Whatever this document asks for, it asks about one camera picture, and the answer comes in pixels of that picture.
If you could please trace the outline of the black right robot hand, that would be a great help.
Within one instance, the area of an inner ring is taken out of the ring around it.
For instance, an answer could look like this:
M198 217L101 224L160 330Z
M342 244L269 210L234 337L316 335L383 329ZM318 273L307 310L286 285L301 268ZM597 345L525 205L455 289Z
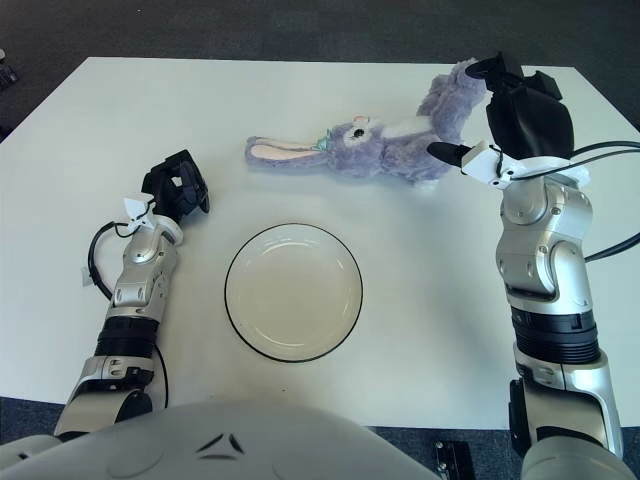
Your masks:
M492 93L486 115L493 143L467 147L434 142L427 148L429 154L500 190L516 181L553 174L580 187L590 182L586 167L569 160L573 123L552 77L541 71L526 76L517 60L502 52L472 62L465 75L482 80Z

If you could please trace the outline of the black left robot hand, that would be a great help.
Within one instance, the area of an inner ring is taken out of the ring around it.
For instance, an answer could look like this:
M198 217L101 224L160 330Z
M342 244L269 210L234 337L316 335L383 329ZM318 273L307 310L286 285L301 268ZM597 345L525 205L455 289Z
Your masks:
M151 168L141 192L124 198L129 233L160 230L177 238L180 222L195 209L210 210L207 184L188 150Z

